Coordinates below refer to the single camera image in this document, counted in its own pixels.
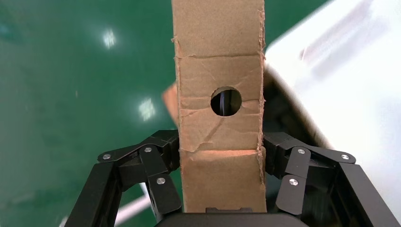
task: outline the circular hole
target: circular hole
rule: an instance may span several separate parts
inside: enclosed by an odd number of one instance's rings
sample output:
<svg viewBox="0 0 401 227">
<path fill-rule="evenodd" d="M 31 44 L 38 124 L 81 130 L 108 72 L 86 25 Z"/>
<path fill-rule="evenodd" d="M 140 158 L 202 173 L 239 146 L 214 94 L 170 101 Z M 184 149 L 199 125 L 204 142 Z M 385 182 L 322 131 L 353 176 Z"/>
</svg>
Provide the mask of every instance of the circular hole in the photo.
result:
<svg viewBox="0 0 401 227">
<path fill-rule="evenodd" d="M 232 116 L 241 107 L 241 94 L 233 87 L 221 87 L 217 89 L 210 101 L 210 106 L 219 116 Z"/>
</svg>

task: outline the white plastic container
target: white plastic container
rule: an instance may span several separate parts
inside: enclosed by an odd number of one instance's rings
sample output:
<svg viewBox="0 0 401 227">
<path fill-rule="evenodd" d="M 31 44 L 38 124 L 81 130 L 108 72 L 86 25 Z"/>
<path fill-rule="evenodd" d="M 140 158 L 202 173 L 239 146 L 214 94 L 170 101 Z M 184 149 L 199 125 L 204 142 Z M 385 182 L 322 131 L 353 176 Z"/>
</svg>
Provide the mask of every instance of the white plastic container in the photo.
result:
<svg viewBox="0 0 401 227">
<path fill-rule="evenodd" d="M 354 155 L 401 222 L 401 1 L 334 0 L 265 67 L 322 146 Z"/>
</svg>

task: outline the green floor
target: green floor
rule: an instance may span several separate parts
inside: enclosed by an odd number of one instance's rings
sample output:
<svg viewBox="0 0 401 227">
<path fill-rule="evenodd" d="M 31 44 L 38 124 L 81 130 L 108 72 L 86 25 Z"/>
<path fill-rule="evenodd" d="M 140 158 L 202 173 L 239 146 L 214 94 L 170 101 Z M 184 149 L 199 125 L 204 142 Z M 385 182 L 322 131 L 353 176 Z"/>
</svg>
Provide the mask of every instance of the green floor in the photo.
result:
<svg viewBox="0 0 401 227">
<path fill-rule="evenodd" d="M 323 2 L 266 0 L 266 43 Z M 99 153 L 174 128 L 172 37 L 168 0 L 0 0 L 1 227 L 58 227 Z"/>
</svg>

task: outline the cardboard box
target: cardboard box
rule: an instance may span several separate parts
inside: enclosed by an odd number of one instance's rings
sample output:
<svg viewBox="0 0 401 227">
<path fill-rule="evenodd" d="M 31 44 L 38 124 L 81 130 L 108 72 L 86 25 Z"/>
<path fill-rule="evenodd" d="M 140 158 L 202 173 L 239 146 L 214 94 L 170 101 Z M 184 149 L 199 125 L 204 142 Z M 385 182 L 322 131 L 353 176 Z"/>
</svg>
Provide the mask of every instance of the cardboard box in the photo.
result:
<svg viewBox="0 0 401 227">
<path fill-rule="evenodd" d="M 172 0 L 184 209 L 266 211 L 263 0 Z M 211 108 L 238 91 L 237 113 Z"/>
</svg>

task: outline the cardboard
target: cardboard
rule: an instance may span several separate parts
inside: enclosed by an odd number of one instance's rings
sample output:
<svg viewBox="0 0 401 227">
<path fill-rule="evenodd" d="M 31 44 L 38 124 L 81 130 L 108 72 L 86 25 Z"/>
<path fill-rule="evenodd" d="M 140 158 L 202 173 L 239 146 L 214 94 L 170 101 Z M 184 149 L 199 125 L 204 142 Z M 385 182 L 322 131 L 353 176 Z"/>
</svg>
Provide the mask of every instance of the cardboard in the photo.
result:
<svg viewBox="0 0 401 227">
<path fill-rule="evenodd" d="M 186 212 L 266 211 L 263 0 L 172 0 L 178 125 Z M 239 91 L 232 116 L 213 112 L 222 87 Z"/>
</svg>

